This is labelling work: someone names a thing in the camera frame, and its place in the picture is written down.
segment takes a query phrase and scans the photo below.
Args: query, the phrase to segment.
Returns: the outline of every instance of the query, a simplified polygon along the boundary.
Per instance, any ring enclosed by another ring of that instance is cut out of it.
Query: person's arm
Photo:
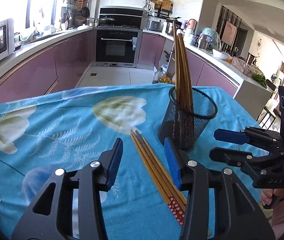
[[[274,207],[272,220],[270,222],[275,234],[275,238],[279,239],[284,233],[284,189],[263,189],[261,191],[262,204],[270,204],[272,195],[279,196],[281,201]]]

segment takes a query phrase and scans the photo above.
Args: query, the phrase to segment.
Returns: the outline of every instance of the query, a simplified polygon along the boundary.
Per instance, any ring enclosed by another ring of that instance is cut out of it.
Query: cutting board
[[[162,1],[162,9],[171,11],[172,10],[172,1],[170,1],[170,0],[163,0]]]

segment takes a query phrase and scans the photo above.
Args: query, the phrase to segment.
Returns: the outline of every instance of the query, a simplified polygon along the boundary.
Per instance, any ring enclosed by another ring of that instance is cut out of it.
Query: bundle of chopsticks
[[[137,131],[134,132],[131,130],[130,135],[142,162],[158,188],[164,202],[168,205],[180,226],[182,226],[186,210],[185,196],[177,190],[170,175],[145,138]]]
[[[175,53],[175,92],[176,101],[183,109],[193,111],[192,85],[189,63],[182,34],[177,35],[175,24],[173,24],[174,53]]]

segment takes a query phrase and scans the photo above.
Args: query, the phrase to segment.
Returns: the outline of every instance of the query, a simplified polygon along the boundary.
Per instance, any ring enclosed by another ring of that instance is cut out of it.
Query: utensil holder
[[[158,129],[158,138],[164,144],[165,138],[169,137],[177,149],[189,150],[209,121],[217,115],[218,107],[208,95],[192,88],[192,111],[180,108],[175,92],[175,87],[169,91],[170,102]]]

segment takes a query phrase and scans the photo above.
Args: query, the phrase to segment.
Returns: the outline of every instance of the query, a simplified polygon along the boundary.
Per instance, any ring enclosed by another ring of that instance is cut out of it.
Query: green vegetable
[[[261,86],[266,88],[266,80],[265,80],[265,76],[259,75],[259,74],[253,74],[251,77],[253,80],[255,80],[256,82],[258,82]]]

